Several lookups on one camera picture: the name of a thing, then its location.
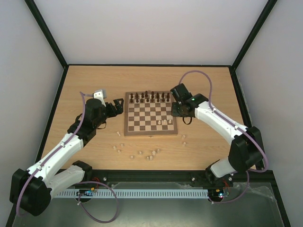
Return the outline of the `wooden chess board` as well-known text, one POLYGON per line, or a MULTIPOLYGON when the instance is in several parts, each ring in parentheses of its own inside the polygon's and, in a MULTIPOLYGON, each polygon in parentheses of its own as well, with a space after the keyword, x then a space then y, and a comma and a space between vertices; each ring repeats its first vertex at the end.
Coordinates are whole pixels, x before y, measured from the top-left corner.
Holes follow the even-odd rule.
POLYGON ((174 102, 173 96, 170 94, 169 100, 167 99, 167 93, 169 91, 148 91, 149 102, 141 103, 141 93, 145 94, 145 91, 132 91, 125 94, 125 136, 163 136, 163 135, 177 135, 178 127, 176 117, 171 115, 171 107, 174 102), (165 93, 164 99, 161 98, 161 94, 165 93))

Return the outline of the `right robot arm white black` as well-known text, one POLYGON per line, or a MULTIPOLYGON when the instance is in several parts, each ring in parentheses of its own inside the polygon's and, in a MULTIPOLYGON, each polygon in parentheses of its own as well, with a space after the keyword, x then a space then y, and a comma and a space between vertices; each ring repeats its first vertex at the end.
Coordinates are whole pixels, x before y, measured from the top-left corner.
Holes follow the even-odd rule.
POLYGON ((181 118, 197 118, 219 133, 230 145, 227 158, 220 159, 205 170, 210 185, 217 185, 233 173, 245 173, 252 166, 264 160, 263 141, 260 130, 247 127, 229 118, 216 109, 210 98, 202 94, 192 95, 183 83, 170 90, 175 102, 172 115, 181 118))

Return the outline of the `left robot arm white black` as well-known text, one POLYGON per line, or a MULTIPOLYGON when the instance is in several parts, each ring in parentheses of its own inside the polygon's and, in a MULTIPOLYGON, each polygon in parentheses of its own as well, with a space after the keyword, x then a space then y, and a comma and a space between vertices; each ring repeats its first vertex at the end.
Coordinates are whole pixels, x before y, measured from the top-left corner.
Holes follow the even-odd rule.
POLYGON ((27 170, 18 169, 12 175, 9 200, 16 205, 16 214, 38 216, 51 200, 75 184, 93 184, 92 166, 76 161, 66 170, 61 167, 84 148, 106 120, 123 113, 124 100, 102 103, 91 98, 83 101, 82 114, 76 117, 62 140, 41 160, 27 170))

